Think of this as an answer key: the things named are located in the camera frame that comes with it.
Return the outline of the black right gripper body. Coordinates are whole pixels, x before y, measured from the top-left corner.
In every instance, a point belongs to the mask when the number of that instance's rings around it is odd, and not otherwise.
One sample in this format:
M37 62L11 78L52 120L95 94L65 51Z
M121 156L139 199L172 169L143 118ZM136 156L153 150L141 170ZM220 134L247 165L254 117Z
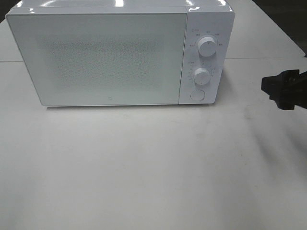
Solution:
M286 97L293 105L307 104L307 72L295 70L286 85Z

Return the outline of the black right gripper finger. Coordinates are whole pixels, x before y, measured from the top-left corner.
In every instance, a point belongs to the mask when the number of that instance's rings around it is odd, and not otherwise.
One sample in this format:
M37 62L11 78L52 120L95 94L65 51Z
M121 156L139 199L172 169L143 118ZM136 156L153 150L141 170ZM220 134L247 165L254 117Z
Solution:
M298 69L285 70L276 76L264 77L261 80L261 90L264 92L280 92L291 77L299 75Z
M305 90L273 90L268 95L281 110L294 110L295 106L307 108L307 91Z

